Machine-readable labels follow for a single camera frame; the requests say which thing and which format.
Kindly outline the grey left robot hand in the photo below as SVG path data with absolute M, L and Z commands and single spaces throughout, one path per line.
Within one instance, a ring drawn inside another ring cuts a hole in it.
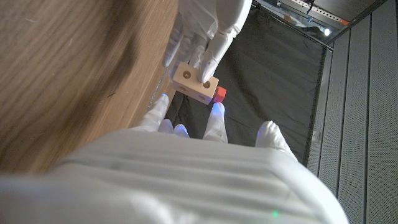
M 206 83 L 241 32 L 251 0 L 179 0 L 162 65 L 173 79 L 180 63 L 198 69 Z

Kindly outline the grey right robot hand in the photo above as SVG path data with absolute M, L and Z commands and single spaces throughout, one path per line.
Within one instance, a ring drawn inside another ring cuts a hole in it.
M 347 223 L 278 125 L 253 147 L 230 144 L 215 103 L 202 139 L 165 118 L 162 95 L 142 121 L 75 150 L 41 175 L 1 177 L 2 223 Z

